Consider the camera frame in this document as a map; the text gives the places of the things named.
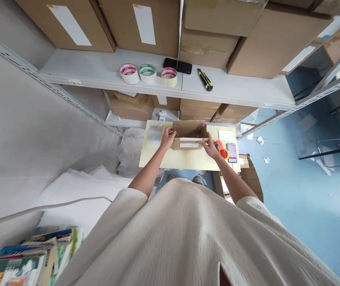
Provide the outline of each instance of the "person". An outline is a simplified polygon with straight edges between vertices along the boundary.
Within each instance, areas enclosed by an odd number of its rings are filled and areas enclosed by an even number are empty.
[[[150,200],[176,132],[121,190],[56,281],[67,285],[340,285],[340,279],[273,216],[219,155],[235,205],[187,179]]]

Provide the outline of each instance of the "black phone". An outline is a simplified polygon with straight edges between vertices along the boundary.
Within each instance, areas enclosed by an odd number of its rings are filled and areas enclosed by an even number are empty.
[[[165,61],[163,62],[164,68],[174,68],[177,70],[177,72],[185,73],[185,74],[191,74],[192,72],[192,64],[181,62],[178,63],[177,68],[177,60],[165,58]]]

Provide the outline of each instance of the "smartphone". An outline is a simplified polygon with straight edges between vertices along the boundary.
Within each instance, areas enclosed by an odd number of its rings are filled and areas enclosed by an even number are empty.
[[[164,68],[174,68],[177,70],[177,72],[185,73],[185,74],[191,74],[192,72],[192,64],[181,62],[178,63],[177,68],[177,60],[165,58],[165,61],[163,62]]]
[[[229,153],[228,162],[237,163],[236,144],[227,143],[227,150]]]

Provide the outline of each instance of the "cable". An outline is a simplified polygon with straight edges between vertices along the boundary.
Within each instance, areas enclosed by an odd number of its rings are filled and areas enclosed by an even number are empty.
[[[92,198],[78,199],[78,200],[75,200],[75,201],[70,201],[68,203],[61,203],[61,204],[57,204],[57,205],[45,205],[45,206],[33,207],[31,209],[27,209],[27,210],[21,211],[19,213],[14,213],[12,215],[10,214],[8,216],[4,216],[4,217],[0,218],[0,223],[12,220],[14,218],[18,218],[20,216],[23,216],[23,215],[26,215],[26,214],[29,214],[29,213],[32,213],[32,212],[35,212],[35,211],[44,211],[44,210],[47,210],[47,209],[56,209],[58,207],[65,207],[65,206],[72,205],[74,203],[78,203],[78,202],[81,202],[81,201],[90,201],[90,200],[94,200],[94,199],[105,199],[109,202],[113,202],[107,197],[92,197]]]

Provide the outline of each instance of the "white top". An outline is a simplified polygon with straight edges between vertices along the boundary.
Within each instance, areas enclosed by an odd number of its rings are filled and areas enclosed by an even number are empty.
[[[237,206],[186,179],[148,201],[123,189],[55,285],[340,285],[258,199]]]

